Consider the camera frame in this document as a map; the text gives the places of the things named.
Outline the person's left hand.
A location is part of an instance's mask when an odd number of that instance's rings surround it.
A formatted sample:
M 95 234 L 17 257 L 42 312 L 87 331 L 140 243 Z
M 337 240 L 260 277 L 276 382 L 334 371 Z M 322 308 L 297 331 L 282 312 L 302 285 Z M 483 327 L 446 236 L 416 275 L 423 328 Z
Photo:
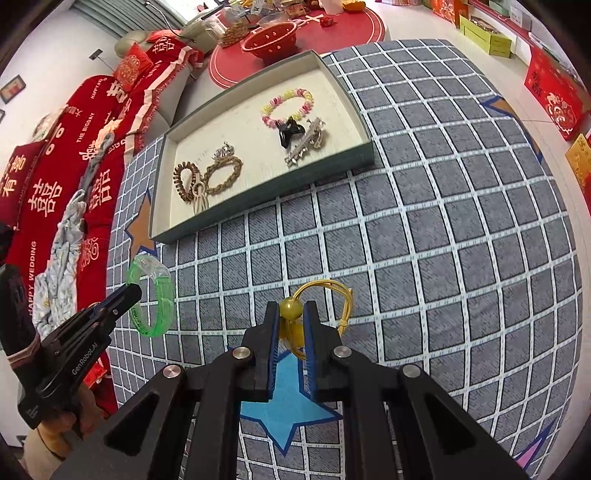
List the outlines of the person's left hand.
M 32 479 L 49 479 L 73 451 L 76 442 L 67 434 L 84 440 L 103 422 L 103 412 L 85 384 L 80 385 L 77 399 L 78 414 L 58 411 L 28 432 L 20 463 Z

